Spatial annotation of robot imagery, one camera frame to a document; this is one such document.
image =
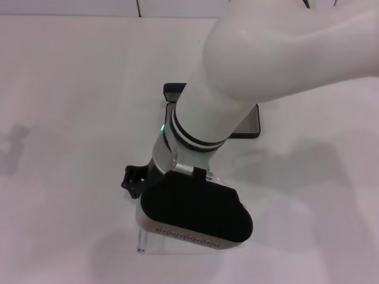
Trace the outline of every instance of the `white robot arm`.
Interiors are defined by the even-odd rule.
[[[255,103],[368,76],[379,76],[378,0],[325,11],[301,0],[233,0],[176,114],[191,136],[218,142]]]
[[[122,186],[139,198],[146,231],[227,249],[252,221],[234,189],[211,180],[209,159],[256,103],[379,76],[379,0],[327,11],[302,0],[232,0],[208,36],[146,167]]]

